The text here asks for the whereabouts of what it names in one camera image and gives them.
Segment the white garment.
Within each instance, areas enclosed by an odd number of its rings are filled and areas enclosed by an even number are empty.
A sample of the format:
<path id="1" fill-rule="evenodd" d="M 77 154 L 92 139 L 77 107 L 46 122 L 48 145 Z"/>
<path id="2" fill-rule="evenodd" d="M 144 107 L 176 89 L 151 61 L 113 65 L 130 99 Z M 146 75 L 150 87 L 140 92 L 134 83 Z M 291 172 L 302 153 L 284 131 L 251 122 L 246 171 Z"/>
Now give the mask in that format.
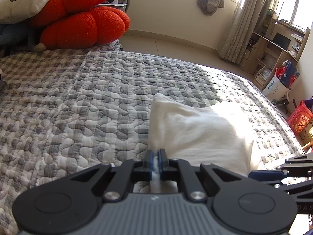
<path id="1" fill-rule="evenodd" d="M 152 100 L 148 149 L 164 149 L 170 159 L 193 166 L 212 163 L 242 176 L 256 170 L 260 158 L 255 131 L 237 103 L 195 108 L 160 93 Z"/>

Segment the red blue bag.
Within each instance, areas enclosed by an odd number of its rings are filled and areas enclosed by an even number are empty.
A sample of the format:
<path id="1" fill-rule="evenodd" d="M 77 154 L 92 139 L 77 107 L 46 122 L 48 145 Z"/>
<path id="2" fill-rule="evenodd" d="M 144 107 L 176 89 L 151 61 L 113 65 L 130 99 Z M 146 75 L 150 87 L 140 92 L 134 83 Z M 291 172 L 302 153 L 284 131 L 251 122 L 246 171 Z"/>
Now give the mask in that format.
<path id="1" fill-rule="evenodd" d="M 300 73 L 290 61 L 284 61 L 282 66 L 277 68 L 275 75 L 286 88 L 290 89 Z"/>

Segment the wooden desk shelf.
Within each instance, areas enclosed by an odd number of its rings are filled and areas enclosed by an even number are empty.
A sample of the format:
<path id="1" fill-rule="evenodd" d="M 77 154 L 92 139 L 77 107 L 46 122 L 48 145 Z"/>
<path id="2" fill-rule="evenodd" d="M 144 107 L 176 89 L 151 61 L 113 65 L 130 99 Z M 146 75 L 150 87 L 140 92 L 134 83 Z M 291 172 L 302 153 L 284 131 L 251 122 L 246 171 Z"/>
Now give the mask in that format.
<path id="1" fill-rule="evenodd" d="M 291 40 L 288 50 L 272 42 L 277 32 Z M 287 21 L 279 20 L 273 10 L 268 10 L 261 26 L 252 33 L 239 66 L 254 76 L 254 85 L 262 91 L 276 68 L 284 61 L 288 60 L 293 66 L 297 65 L 309 34 L 309 28 L 303 30 Z"/>

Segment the white cardboard box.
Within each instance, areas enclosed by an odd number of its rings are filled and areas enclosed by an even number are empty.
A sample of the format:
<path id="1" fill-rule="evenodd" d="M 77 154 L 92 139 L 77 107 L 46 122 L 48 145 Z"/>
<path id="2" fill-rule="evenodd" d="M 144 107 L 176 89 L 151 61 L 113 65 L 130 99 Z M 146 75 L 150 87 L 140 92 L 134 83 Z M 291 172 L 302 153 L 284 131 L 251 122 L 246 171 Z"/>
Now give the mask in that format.
<path id="1" fill-rule="evenodd" d="M 262 94 L 273 104 L 289 95 L 290 89 L 277 78 L 276 75 L 269 81 L 268 85 L 262 91 Z"/>

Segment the black monitor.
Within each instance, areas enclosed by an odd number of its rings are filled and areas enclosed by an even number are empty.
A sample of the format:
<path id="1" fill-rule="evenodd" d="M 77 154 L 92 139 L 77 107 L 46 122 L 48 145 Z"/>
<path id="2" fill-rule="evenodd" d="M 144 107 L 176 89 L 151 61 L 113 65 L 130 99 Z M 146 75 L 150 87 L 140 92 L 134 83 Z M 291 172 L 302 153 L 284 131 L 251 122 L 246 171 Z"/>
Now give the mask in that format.
<path id="1" fill-rule="evenodd" d="M 276 45 L 280 46 L 282 49 L 288 50 L 288 47 L 290 45 L 291 40 L 289 38 L 287 38 L 286 36 L 277 32 L 275 34 L 272 42 L 275 43 Z"/>

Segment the beige curtain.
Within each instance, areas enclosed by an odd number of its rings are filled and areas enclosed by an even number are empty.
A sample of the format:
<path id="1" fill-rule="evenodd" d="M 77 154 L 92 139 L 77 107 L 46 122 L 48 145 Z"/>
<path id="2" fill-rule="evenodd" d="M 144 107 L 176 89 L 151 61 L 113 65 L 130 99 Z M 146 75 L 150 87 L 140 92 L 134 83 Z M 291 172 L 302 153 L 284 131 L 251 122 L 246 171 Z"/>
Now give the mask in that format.
<path id="1" fill-rule="evenodd" d="M 233 17 L 230 29 L 218 49 L 226 61 L 239 64 L 253 31 L 260 27 L 272 0 L 242 0 Z"/>

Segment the grey checked quilt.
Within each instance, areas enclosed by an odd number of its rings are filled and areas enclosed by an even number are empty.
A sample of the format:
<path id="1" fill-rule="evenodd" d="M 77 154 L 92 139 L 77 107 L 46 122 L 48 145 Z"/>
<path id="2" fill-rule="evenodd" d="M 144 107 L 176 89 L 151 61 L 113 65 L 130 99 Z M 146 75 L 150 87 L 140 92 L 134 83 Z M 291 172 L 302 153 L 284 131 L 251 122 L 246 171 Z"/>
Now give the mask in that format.
<path id="1" fill-rule="evenodd" d="M 99 163 L 141 159 L 155 94 L 194 108 L 236 103 L 256 132 L 262 169 L 302 153 L 247 79 L 187 61 L 123 52 L 119 42 L 1 59 L 1 234 L 16 234 L 19 194 Z"/>

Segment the red flower cushion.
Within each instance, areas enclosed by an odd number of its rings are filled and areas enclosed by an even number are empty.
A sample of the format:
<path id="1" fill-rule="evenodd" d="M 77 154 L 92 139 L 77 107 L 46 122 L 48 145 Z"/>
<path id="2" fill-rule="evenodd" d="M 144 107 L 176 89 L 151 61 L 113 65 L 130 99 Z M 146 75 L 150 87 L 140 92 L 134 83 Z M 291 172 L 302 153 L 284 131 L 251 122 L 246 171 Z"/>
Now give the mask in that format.
<path id="1" fill-rule="evenodd" d="M 122 10 L 103 6 L 106 0 L 50 0 L 30 19 L 42 30 L 47 49 L 83 49 L 119 39 L 130 27 Z"/>

